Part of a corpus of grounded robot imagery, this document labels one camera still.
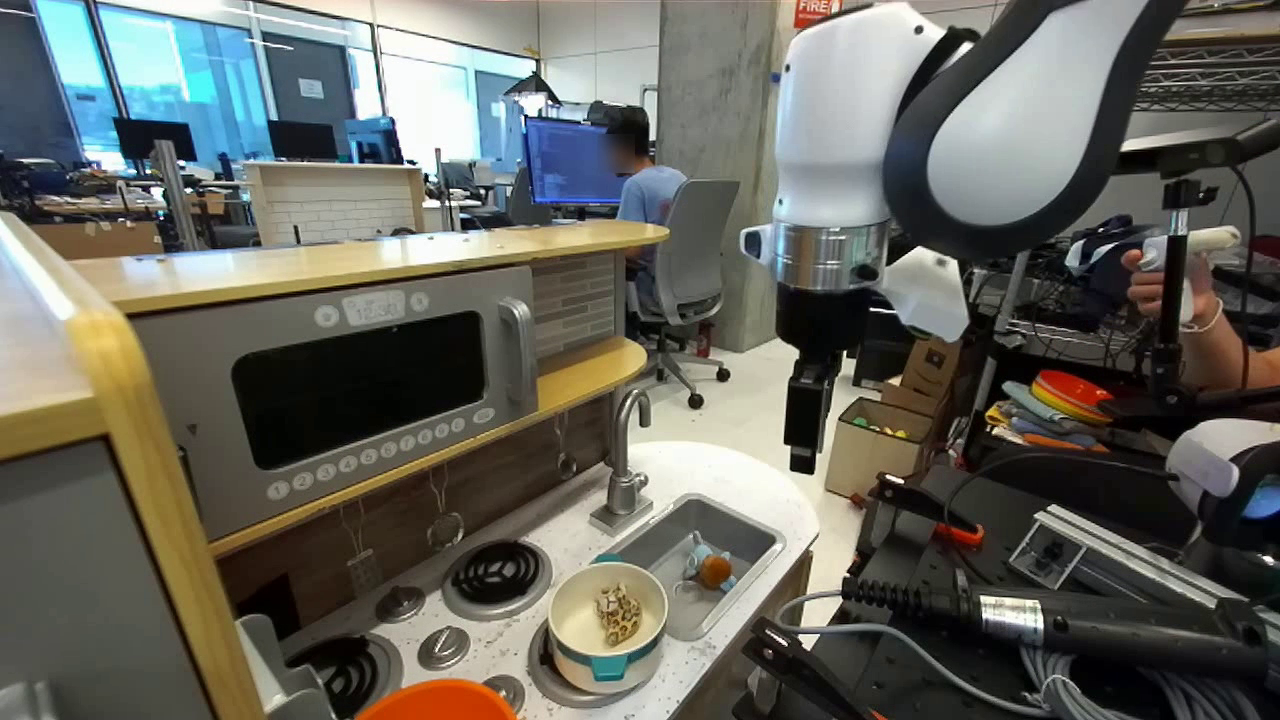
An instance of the bowl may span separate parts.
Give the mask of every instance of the bowl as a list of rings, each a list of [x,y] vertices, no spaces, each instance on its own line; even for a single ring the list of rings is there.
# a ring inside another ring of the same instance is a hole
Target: bowl
[[[603,624],[597,618],[597,597],[603,589],[627,589],[641,604],[641,629],[623,644],[603,642]],[[668,591],[666,583],[637,566],[592,566],[570,578],[549,614],[549,642],[556,674],[597,698],[621,698],[652,680],[668,638]]]
[[[375,700],[359,720],[516,720],[516,709],[476,680],[425,680]]]

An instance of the box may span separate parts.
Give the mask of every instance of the box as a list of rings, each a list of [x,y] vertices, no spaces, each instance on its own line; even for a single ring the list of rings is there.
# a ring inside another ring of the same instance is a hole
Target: box
[[[896,389],[880,389],[885,403],[945,421],[959,375],[959,346],[920,336]]]
[[[837,421],[828,493],[864,501],[877,478],[912,478],[926,464],[932,415],[885,401],[854,401]]]
[[[31,224],[31,233],[65,260],[162,251],[155,224]]]

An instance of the glass window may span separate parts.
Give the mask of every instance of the glass window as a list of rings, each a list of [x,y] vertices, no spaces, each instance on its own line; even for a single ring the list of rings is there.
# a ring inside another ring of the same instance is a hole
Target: glass window
[[[245,27],[105,8],[130,112],[184,120],[199,163],[267,158],[267,107]]]
[[[105,60],[92,40],[83,0],[35,0],[46,50],[59,77],[65,107],[80,136],[80,158],[105,170],[125,170],[116,144],[116,95],[105,72]]]
[[[436,172],[436,147],[443,159],[476,159],[479,133],[464,67],[386,57],[386,81],[406,159],[417,159],[428,172]]]
[[[533,72],[533,60],[407,33],[381,33],[381,50],[406,158],[436,170],[442,147],[443,159],[519,170],[523,115],[506,93]]]
[[[102,0],[102,6],[247,27],[253,0]]]
[[[28,0],[0,0],[0,151],[74,159],[77,141]]]
[[[253,13],[256,13],[256,27],[267,37],[285,37],[285,44],[310,40],[310,44],[346,50],[347,93],[352,93],[355,115],[386,115],[386,99],[375,93],[375,60],[371,60],[371,27],[367,26],[339,21],[339,15],[293,13],[293,8],[278,8],[278,6],[253,6]]]
[[[479,159],[501,172],[516,172],[523,163],[523,112],[507,99],[516,77],[476,72],[476,123],[479,123]]]

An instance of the computer monitor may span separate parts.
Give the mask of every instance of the computer monitor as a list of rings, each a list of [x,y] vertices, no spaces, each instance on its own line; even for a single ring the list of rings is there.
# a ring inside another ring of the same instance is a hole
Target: computer monitor
[[[198,159],[191,123],[116,115],[116,136],[122,158],[132,163],[143,163],[155,141],[169,141],[178,147],[178,159]]]
[[[398,115],[347,120],[352,163],[406,163]]]
[[[267,129],[282,159],[337,159],[334,123],[272,120]]]
[[[546,207],[610,214],[623,180],[610,163],[603,129],[572,120],[523,120],[533,201]]]

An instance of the orange object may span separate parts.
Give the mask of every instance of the orange object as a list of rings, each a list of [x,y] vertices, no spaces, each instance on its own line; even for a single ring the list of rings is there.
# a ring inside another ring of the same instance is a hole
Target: orange object
[[[1086,408],[1105,408],[1114,403],[1114,394],[1101,389],[1101,384],[1088,384],[1086,375],[1071,375],[1071,373],[1057,373],[1057,367],[1046,367],[1037,375],[1037,384],[1052,389],[1057,397],[1071,401],[1071,403],[1086,403]]]
[[[1050,367],[1037,375],[1032,397],[1071,421],[1109,423],[1105,403],[1114,403],[1114,394],[1086,375]]]
[[[425,680],[386,698],[359,720],[516,720],[516,709],[474,680]]]
[[[814,27],[814,26],[821,26],[821,21],[828,21],[837,13],[837,6],[833,0],[798,0],[798,27]]]
[[[932,524],[932,541],[965,554],[982,554],[990,534],[984,530],[959,530],[959,524]]]

